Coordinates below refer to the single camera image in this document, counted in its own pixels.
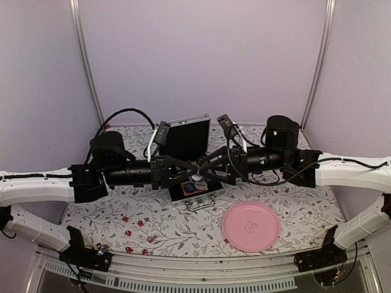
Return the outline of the aluminium poker set case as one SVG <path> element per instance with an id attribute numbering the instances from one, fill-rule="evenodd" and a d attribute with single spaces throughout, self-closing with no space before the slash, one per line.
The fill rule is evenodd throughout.
<path id="1" fill-rule="evenodd" d="M 159 154 L 197 165 L 206 156 L 210 133 L 210 116 L 200 114 L 168 121 L 168 134 Z M 222 183 L 196 173 L 169 188 L 173 206 L 183 204 L 190 212 L 215 205 L 216 192 L 223 189 Z"/>

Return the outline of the small stack poker chips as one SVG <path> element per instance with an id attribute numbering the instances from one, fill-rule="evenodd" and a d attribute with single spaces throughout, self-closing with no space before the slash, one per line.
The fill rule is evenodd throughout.
<path id="1" fill-rule="evenodd" d="M 199 174 L 194 174 L 191 176 L 191 179 L 195 182 L 203 180 L 203 177 Z"/>

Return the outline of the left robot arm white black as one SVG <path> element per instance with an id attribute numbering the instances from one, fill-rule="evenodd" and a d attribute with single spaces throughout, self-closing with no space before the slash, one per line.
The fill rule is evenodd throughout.
<path id="1" fill-rule="evenodd" d="M 117 186 L 148 184 L 154 190 L 170 188 L 197 173 L 196 165 L 159 156 L 151 150 L 153 144 L 157 147 L 165 144 L 170 128 L 165 122 L 152 128 L 153 134 L 146 147 L 147 158 L 136 159 L 125 149 L 121 133 L 106 130 L 114 117 L 126 112 L 137 113 L 148 123 L 152 122 L 145 112 L 133 107 L 114 112 L 98 128 L 82 164 L 37 173 L 2 171 L 1 233 L 9 239 L 21 234 L 84 265 L 91 259 L 91 253 L 84 245 L 80 230 L 50 223 L 20 205 L 43 201 L 90 203 L 106 197 L 108 190 Z"/>

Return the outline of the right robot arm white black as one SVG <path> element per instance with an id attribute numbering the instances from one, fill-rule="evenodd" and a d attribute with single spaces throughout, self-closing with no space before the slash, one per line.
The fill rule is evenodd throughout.
<path id="1" fill-rule="evenodd" d="M 300 126 L 283 115 L 267 119 L 261 145 L 228 145 L 201 160 L 199 173 L 234 185 L 250 173 L 279 169 L 281 184 L 301 187 L 345 186 L 377 190 L 376 201 L 351 220 L 328 229 L 316 253 L 329 266 L 352 244 L 390 224 L 390 158 L 347 157 L 298 148 Z"/>

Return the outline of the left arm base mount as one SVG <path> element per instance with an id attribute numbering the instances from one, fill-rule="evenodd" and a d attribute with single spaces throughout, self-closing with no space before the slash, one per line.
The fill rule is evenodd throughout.
<path id="1" fill-rule="evenodd" d="M 112 253 L 104 244 L 96 244 L 93 247 L 86 247 L 80 230 L 67 226 L 70 233 L 70 246 L 59 253 L 59 260 L 76 267 L 108 272 L 111 266 Z"/>

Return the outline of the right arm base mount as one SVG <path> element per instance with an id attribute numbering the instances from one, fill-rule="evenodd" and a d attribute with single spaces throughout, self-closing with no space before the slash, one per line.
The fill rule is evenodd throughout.
<path id="1" fill-rule="evenodd" d="M 334 266 L 348 259 L 346 249 L 339 248 L 334 244 L 334 234 L 337 227 L 335 225 L 327 231 L 321 248 L 295 254 L 294 263 L 299 272 Z"/>

